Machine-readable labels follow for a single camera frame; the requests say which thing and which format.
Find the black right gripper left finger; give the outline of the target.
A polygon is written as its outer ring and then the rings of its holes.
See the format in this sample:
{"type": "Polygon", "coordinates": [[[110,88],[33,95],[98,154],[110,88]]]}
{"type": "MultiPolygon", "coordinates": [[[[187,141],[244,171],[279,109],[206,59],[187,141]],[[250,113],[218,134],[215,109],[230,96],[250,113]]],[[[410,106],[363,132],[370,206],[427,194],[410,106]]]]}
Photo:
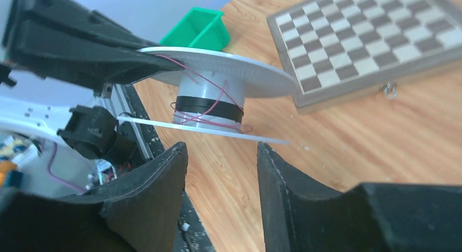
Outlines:
{"type": "Polygon", "coordinates": [[[172,251],[188,164],[178,142],[84,195],[1,188],[1,251],[172,251]]]}

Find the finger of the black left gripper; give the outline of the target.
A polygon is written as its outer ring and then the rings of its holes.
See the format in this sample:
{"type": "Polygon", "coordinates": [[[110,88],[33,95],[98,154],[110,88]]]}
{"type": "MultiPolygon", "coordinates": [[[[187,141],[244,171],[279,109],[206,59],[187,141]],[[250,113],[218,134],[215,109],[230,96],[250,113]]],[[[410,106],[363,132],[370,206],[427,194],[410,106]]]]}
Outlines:
{"type": "Polygon", "coordinates": [[[19,67],[103,92],[106,84],[133,84],[182,68],[165,58],[139,51],[139,44],[99,41],[26,20],[7,27],[7,55],[19,67]]]}
{"type": "Polygon", "coordinates": [[[7,55],[16,63],[167,63],[151,45],[75,0],[12,0],[7,55]]]}

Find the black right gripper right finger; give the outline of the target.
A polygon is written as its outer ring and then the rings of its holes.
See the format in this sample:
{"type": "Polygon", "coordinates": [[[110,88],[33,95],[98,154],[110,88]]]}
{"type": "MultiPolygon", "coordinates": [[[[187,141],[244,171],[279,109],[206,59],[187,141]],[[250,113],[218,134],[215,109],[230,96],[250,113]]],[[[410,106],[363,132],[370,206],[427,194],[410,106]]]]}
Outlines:
{"type": "Polygon", "coordinates": [[[266,251],[461,251],[461,187],[362,182],[346,192],[258,144],[266,251]]]}

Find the white perforated filament spool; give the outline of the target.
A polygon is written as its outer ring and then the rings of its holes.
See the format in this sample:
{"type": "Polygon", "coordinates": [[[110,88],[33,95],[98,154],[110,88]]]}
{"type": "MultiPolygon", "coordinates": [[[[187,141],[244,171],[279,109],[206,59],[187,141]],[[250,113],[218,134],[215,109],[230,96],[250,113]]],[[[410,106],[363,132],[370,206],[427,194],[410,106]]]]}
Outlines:
{"type": "Polygon", "coordinates": [[[152,79],[178,87],[171,123],[119,114],[118,120],[273,144],[283,139],[243,132],[240,119],[217,117],[233,108],[244,113],[245,99],[281,97],[292,94],[298,82],[291,74],[272,65],[243,56],[188,47],[147,47],[142,53],[177,64],[180,71],[152,75],[152,79]],[[227,104],[219,110],[218,103],[227,104]]]}

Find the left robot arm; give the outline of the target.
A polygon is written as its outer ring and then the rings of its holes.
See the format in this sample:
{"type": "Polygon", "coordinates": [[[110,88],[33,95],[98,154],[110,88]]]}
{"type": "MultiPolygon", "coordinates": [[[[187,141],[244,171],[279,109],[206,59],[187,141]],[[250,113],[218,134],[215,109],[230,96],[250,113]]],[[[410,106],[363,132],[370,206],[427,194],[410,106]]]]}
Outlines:
{"type": "MultiPolygon", "coordinates": [[[[1,45],[7,56],[1,82],[9,87],[16,84],[9,76],[15,65],[91,89],[96,96],[109,95],[112,84],[181,70],[142,53],[150,41],[74,0],[12,0],[1,45]]],[[[56,132],[83,157],[123,164],[137,153],[135,143],[116,132],[117,120],[108,110],[79,105],[70,113],[67,125],[56,132]]]]}

